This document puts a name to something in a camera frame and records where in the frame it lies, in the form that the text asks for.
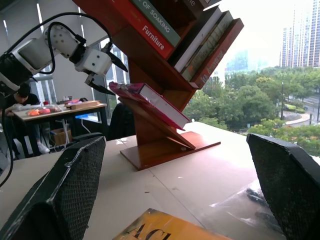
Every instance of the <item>sky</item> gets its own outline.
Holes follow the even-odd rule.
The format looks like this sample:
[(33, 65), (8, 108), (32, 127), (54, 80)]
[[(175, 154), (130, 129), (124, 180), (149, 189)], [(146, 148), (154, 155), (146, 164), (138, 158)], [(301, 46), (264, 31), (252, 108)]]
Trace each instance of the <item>sky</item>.
[(278, 66), (283, 29), (293, 24), (294, 5), (295, 0), (222, 0), (221, 11), (229, 10), (234, 19), (241, 18), (244, 29), (221, 64), (248, 49), (249, 54), (267, 59), (270, 66)]

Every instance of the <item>wooden table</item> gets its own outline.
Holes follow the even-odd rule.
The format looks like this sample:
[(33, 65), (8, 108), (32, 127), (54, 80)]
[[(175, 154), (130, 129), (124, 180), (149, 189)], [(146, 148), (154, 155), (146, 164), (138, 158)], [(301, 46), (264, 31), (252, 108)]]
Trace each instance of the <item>wooden table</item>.
[[(246, 137), (199, 122), (189, 123), (185, 129), (208, 138), (218, 137), (221, 145), (136, 171), (119, 153), (137, 145), (135, 136), (106, 143), (98, 193), (85, 240), (111, 240), (148, 208), (234, 240), (284, 239), (251, 227), (226, 212), (217, 215), (212, 207), (257, 179)], [(11, 177), (0, 189), (0, 228), (60, 154), (14, 162)], [(253, 205), (249, 203), (247, 210), (252, 211)]]
[(76, 116), (78, 115), (100, 113), (102, 133), (104, 136), (107, 136), (108, 122), (107, 122), (107, 115), (106, 115), (106, 106), (107, 106), (106, 104), (100, 103), (97, 106), (90, 106), (90, 107), (71, 110), (64, 107), (64, 105), (61, 105), (60, 106), (60, 108), (62, 109), (61, 112), (54, 112), (54, 113), (38, 115), (38, 116), (28, 116), (29, 110), (24, 110), (24, 111), (16, 111), (14, 112), (14, 115), (17, 117), (17, 119), (19, 119), (26, 125), (26, 131), (30, 140), (33, 155), (39, 156), (41, 155), (41, 153), (39, 152), (35, 133), (32, 131), (32, 128), (29, 127), (30, 125), (47, 123), (55, 120), (62, 120), (64, 122), (64, 119), (66, 118), (72, 118), (73, 124), (75, 125)]

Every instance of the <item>wooden bookshelf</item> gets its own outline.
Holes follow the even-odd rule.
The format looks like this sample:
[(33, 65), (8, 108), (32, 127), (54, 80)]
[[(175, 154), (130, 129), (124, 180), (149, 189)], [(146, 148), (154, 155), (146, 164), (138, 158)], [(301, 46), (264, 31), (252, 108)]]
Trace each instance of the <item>wooden bookshelf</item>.
[[(197, 88), (191, 86), (174, 67), (164, 59), (122, 16), (113, 10), (113, 1), (118, 0), (73, 0), (84, 12), (99, 19), (110, 31), (114, 44), (128, 57), (131, 83), (146, 83), (183, 111)], [(174, 0), (162, 0), (175, 4)], [(184, 12), (186, 8), (171, 9), (176, 16), (163, 16), (181, 40), (195, 23), (196, 17)], [(164, 124), (146, 112), (137, 103), (120, 100), (134, 112), (137, 146), (121, 151), (138, 170), (146, 169), (173, 159), (220, 144), (212, 136), (205, 139), (194, 132), (178, 134), (177, 130)]]

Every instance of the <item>person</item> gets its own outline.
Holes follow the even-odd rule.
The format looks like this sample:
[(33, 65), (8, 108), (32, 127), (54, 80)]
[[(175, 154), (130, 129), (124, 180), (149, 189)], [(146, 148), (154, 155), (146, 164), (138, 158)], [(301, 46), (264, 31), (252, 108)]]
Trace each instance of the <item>person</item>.
[[(13, 116), (12, 109), (15, 104), (21, 104), (23, 106), (26, 105), (37, 105), (40, 101), (37, 97), (37, 95), (31, 93), (31, 88), (27, 83), (22, 83), (20, 85), (19, 90), (13, 94), (7, 97), (6, 100), (6, 116)], [(16, 134), (21, 134), (21, 132), (25, 131), (25, 128), (23, 125), (21, 125), (20, 121), (17, 121), (15, 118), (12, 119), (13, 128), (16, 132)], [(37, 145), (39, 148), (39, 151), (41, 154), (47, 154), (50, 152), (50, 150), (41, 143), (41, 136), (40, 136), (40, 128), (38, 124), (32, 125), (32, 130), (34, 132)]]

